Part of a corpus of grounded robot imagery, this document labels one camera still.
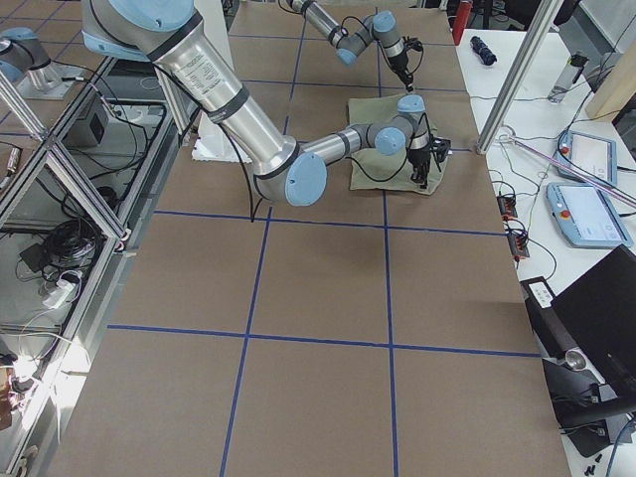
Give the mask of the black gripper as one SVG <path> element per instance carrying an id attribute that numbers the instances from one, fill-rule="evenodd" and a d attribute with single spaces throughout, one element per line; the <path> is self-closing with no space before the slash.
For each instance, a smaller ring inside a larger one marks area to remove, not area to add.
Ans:
<path id="1" fill-rule="evenodd" d="M 393 45 L 385 47 L 385 58 L 391 71 L 402 81 L 407 92 L 414 91 L 413 72 L 408 66 L 408 52 L 415 50 L 423 58 L 423 43 L 418 37 L 401 37 Z"/>
<path id="2" fill-rule="evenodd" d="M 426 189 L 431 162 L 434 162 L 437 170 L 442 172 L 442 164 L 450 150 L 451 141 L 446 138 L 433 138 L 421 147 L 407 147 L 406 159 L 413 169 L 410 176 L 411 181 L 418 184 L 420 189 Z"/>

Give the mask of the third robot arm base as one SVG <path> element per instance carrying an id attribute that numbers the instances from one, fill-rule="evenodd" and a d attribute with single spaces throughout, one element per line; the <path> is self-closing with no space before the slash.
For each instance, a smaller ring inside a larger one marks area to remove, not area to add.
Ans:
<path id="1" fill-rule="evenodd" d="M 29 28 L 1 32 L 1 73 L 27 99 L 62 100 L 83 72 L 82 67 L 54 63 Z"/>

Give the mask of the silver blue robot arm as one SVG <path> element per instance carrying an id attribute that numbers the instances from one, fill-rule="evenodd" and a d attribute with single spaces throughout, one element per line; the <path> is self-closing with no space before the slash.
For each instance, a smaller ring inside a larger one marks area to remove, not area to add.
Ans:
<path id="1" fill-rule="evenodd" d="M 420 41 L 402 36 L 390 11 L 366 18 L 358 31 L 349 33 L 315 1 L 288 5 L 322 33 L 347 65 L 369 45 L 382 46 L 390 69 L 407 90 L 396 116 L 385 123 L 351 124 L 299 144 L 282 134 L 251 97 L 206 35 L 204 18 L 191 1 L 84 1 L 82 35 L 89 50 L 149 62 L 181 87 L 247 153 L 252 185 L 268 201 L 314 204 L 326 188 L 329 165 L 369 148 L 387 156 L 403 152 L 413 169 L 412 182 L 426 185 L 430 167 L 445 161 L 450 142 L 433 135 L 424 101 L 413 92 L 407 53 L 419 50 Z"/>
<path id="2" fill-rule="evenodd" d="M 317 1 L 288 0 L 279 1 L 278 5 L 287 13 L 302 16 L 347 66 L 353 65 L 371 44 L 379 44 L 390 70 L 408 93 L 414 92 L 414 71 L 408 64 L 408 52 L 420 52 L 423 58 L 423 44 L 417 37 L 403 36 L 399 32 L 397 19 L 391 11 L 381 11 L 365 19 L 348 16 L 338 22 Z"/>

